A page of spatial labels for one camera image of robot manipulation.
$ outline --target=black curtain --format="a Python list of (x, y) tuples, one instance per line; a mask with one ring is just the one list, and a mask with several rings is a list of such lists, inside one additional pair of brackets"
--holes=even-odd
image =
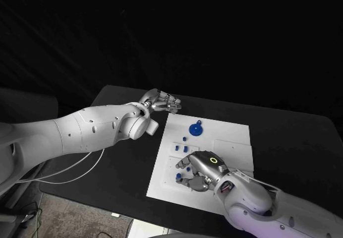
[(327, 116), (343, 135), (343, 19), (299, 6), (0, 2), (0, 86), (59, 116), (107, 84)]

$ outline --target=white platform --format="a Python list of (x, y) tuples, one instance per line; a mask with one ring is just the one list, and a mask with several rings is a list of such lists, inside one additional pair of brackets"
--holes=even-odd
[[(203, 133), (192, 136), (189, 126), (202, 121)], [(214, 151), (229, 168), (254, 176), (250, 126), (218, 120), (169, 114), (147, 196), (222, 215), (214, 191), (196, 192), (176, 183), (176, 174), (192, 178), (192, 171), (176, 169), (179, 160), (193, 151)]]

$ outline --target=black table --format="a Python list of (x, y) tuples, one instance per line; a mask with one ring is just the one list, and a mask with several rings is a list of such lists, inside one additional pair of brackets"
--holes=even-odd
[[(136, 102), (144, 90), (105, 86), (93, 106)], [(332, 121), (317, 115), (261, 108), (176, 95), (180, 113), (198, 118), (250, 125), (255, 178), (307, 199), (343, 217), (343, 144)], [(160, 128), (139, 140), (124, 140), (105, 149), (93, 171), (75, 182), (41, 183), (52, 195), (186, 233), (215, 237), (252, 237), (218, 214), (146, 196), (167, 121), (167, 112), (153, 113)], [(93, 166), (101, 151), (68, 172), (49, 178), (67, 181)], [(46, 174), (84, 157), (67, 155), (51, 163)]]

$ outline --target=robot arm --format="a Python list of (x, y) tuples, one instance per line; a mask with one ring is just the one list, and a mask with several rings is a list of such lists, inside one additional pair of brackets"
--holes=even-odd
[(46, 160), (98, 151), (120, 140), (153, 135), (153, 111), (180, 109), (180, 99), (157, 89), (137, 103), (90, 107), (68, 116), (23, 124), (0, 123), (0, 195), (29, 170)]
[(335, 238), (343, 234), (343, 219), (320, 206), (274, 187), (268, 191), (258, 180), (240, 170), (229, 172), (214, 152), (198, 151), (176, 165), (192, 164), (193, 179), (176, 182), (196, 191), (214, 185), (214, 194), (231, 225), (258, 238)]

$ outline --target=small blue part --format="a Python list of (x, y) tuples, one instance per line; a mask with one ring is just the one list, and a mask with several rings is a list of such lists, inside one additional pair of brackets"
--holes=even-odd
[(180, 174), (176, 175), (176, 181), (180, 181)]
[(191, 125), (189, 133), (193, 136), (199, 136), (202, 134), (202, 121), (201, 120), (196, 122), (196, 124)]

